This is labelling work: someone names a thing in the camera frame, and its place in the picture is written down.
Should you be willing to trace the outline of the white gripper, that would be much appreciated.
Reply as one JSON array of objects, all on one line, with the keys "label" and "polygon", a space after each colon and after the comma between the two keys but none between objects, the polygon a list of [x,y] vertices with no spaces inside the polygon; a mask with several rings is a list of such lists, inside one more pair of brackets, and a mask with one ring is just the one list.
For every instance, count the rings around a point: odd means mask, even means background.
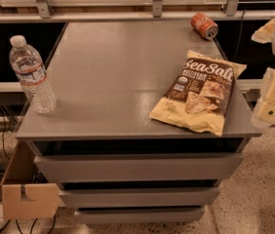
[{"label": "white gripper", "polygon": [[[266,44],[272,42],[275,28],[275,18],[271,19],[252,35],[252,40]],[[255,105],[251,123],[259,129],[268,128],[275,125],[275,69],[268,67],[262,78],[260,94],[263,99],[259,99]]]}]

